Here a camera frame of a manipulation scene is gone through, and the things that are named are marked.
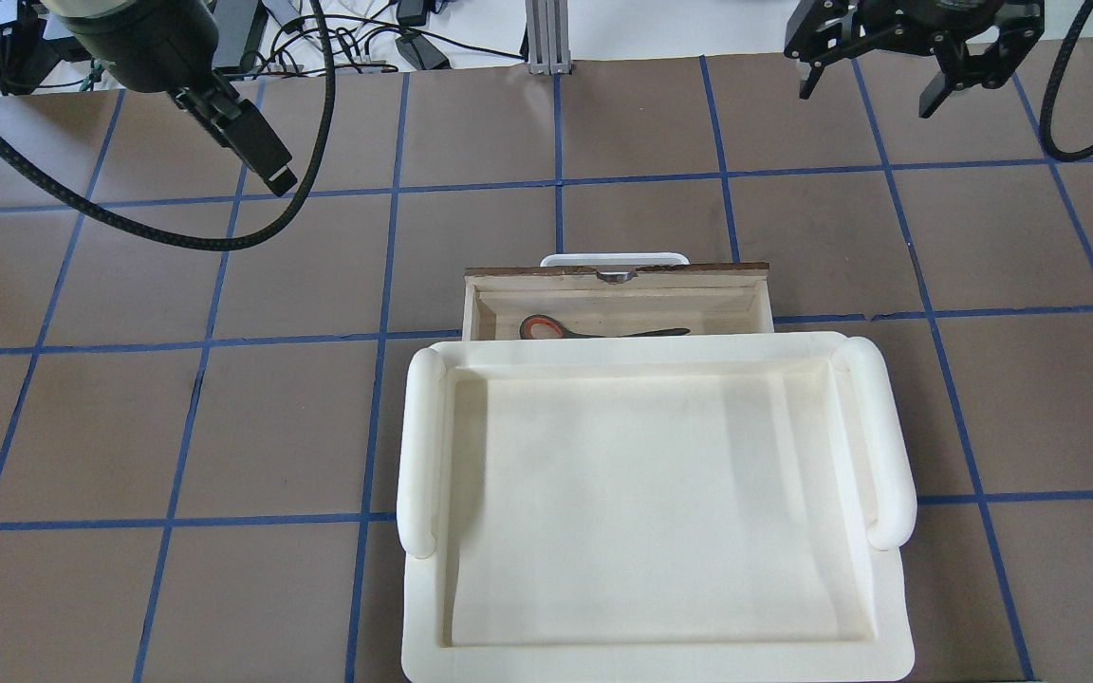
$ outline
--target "wooden drawer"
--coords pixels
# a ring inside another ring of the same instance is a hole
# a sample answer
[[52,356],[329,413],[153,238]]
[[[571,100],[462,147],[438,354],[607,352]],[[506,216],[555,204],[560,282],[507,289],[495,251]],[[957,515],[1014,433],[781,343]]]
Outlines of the wooden drawer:
[[583,334],[620,337],[684,327],[690,334],[773,332],[768,264],[654,264],[620,269],[468,269],[463,341],[519,339],[543,314]]

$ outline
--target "tray handle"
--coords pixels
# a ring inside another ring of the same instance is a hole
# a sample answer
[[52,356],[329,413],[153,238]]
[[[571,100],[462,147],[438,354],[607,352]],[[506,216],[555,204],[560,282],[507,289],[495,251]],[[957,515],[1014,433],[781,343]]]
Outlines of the tray handle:
[[446,363],[433,349],[422,349],[407,372],[403,445],[399,455],[399,497],[395,518],[399,541],[412,557],[431,557],[442,468],[443,390]]
[[690,259],[675,251],[630,252],[628,255],[551,255],[542,260],[549,267],[686,267]]
[[867,440],[867,459],[879,508],[875,521],[867,527],[867,540],[877,550],[900,549],[914,533],[918,499],[889,384],[889,368],[880,350],[861,337],[846,339],[834,351],[832,362],[834,370],[849,375]]

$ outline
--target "scissor handle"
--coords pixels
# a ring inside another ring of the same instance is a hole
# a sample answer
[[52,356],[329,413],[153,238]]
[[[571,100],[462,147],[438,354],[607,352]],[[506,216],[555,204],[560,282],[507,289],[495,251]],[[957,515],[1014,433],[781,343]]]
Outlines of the scissor handle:
[[565,328],[564,323],[559,322],[559,320],[552,319],[548,315],[536,314],[526,317],[521,320],[520,338],[521,339],[539,339],[539,337],[533,335],[533,328],[543,326],[550,328],[551,332],[555,333],[559,339],[564,339],[565,337],[577,337],[571,329]]

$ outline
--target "power adapter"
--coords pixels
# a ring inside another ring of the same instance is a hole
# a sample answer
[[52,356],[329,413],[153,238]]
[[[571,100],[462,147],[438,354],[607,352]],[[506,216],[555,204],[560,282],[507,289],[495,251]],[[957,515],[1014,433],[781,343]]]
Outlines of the power adapter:
[[430,0],[399,0],[395,10],[395,21],[399,25],[425,25],[428,23],[428,12],[434,5]]
[[399,49],[404,60],[419,70],[450,69],[449,58],[437,50],[434,44],[428,43],[428,38],[419,33],[408,33],[395,39],[395,47]]

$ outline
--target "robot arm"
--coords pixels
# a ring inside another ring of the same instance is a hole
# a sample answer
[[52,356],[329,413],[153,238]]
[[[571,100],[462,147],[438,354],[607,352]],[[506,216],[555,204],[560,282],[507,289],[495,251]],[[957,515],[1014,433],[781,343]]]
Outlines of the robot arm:
[[87,52],[138,92],[168,92],[223,148],[283,196],[292,156],[255,104],[213,72],[218,26],[201,0],[43,0]]
[[[994,45],[971,55],[967,39],[995,25]],[[957,90],[1003,86],[1044,33],[1045,0],[801,0],[785,51],[809,66],[806,99],[834,61],[871,50],[933,55],[941,73],[918,99],[928,118]]]

